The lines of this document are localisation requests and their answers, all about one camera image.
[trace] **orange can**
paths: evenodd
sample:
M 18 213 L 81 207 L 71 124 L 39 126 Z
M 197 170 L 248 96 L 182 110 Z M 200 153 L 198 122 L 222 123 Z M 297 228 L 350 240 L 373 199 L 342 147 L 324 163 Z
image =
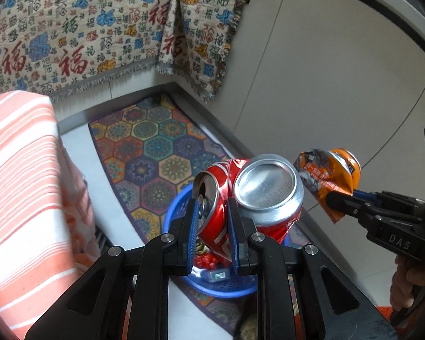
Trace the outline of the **orange can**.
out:
M 330 151 L 345 161 L 346 166 L 348 167 L 348 170 L 352 176 L 352 188 L 357 189 L 359 186 L 361 171 L 359 161 L 357 161 L 351 152 L 344 150 L 343 148 L 335 148 Z
M 332 222 L 340 220 L 345 214 L 330 209 L 326 205 L 326 196 L 333 190 L 352 195 L 359 183 L 361 171 L 355 157 L 342 148 L 332 151 L 314 149 L 302 152 L 294 167 L 304 186 L 313 194 Z

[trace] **orange and white striped cloth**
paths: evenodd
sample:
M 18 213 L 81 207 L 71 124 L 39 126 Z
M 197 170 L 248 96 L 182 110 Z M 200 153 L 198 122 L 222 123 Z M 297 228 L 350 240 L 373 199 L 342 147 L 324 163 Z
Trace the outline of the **orange and white striped cloth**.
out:
M 100 255 L 50 99 L 0 95 L 0 316 L 19 339 Z

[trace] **human hand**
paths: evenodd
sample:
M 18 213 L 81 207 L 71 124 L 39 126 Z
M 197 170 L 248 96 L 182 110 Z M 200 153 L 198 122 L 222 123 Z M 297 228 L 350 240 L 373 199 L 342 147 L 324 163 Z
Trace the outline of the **human hand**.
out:
M 398 266 L 392 277 L 390 305 L 394 310 L 400 311 L 413 305 L 413 286 L 425 286 L 425 265 L 418 264 L 408 268 L 407 260 L 402 256 L 397 256 L 395 263 Z

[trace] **crushed soda can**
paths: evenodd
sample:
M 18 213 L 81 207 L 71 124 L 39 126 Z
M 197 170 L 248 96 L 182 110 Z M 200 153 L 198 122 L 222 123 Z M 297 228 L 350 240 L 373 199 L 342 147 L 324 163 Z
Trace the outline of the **crushed soda can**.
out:
M 302 152 L 294 163 L 302 183 L 318 201 L 323 210 L 336 223 L 345 214 L 326 205 L 326 196 L 331 191 L 352 195 L 358 187 L 361 167 L 347 150 L 331 151 L 314 149 Z
M 223 160 L 200 171 L 194 179 L 192 198 L 200 204 L 198 237 L 216 254 L 230 260 L 225 204 L 247 160 Z
M 241 215 L 252 218 L 258 231 L 281 243 L 300 216 L 304 189 L 293 165 L 274 154 L 220 161 L 200 172 L 193 185 L 193 198 L 202 206 L 197 234 L 227 259 L 225 204 L 229 197 L 236 198 Z
M 351 152 L 344 150 L 343 148 L 335 148 L 330 151 L 340 157 L 343 161 L 345 161 L 345 164 L 348 167 L 348 170 L 352 177 L 352 188 L 357 189 L 359 186 L 361 172 L 361 166 L 359 161 L 354 157 Z
M 236 177 L 233 196 L 241 216 L 251 218 L 260 233 L 280 244 L 300 217 L 304 188 L 288 160 L 261 154 L 249 160 Z

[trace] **can lid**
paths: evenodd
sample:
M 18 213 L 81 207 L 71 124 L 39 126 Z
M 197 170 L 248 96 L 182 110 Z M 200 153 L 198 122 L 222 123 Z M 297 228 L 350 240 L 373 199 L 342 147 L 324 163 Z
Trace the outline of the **can lid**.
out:
M 198 216 L 198 231 L 201 233 L 214 213 L 219 198 L 219 185 L 209 171 L 201 171 L 194 180 L 192 198 L 202 205 L 202 213 Z
M 359 170 L 361 170 L 362 169 L 362 167 L 360 166 L 360 162 L 359 162 L 359 160 L 358 159 L 356 159 L 356 157 L 351 153 L 351 152 L 349 152 L 348 150 L 346 150 L 345 148 L 339 148 L 340 150 L 343 150 L 343 151 L 345 151 L 346 153 L 348 153 L 353 159 L 354 159 L 354 161 L 356 161 L 356 163 L 357 163 L 357 165 L 359 166 Z
M 262 154 L 236 178 L 234 197 L 257 226 L 271 226 L 300 209 L 304 189 L 299 174 L 283 157 Z

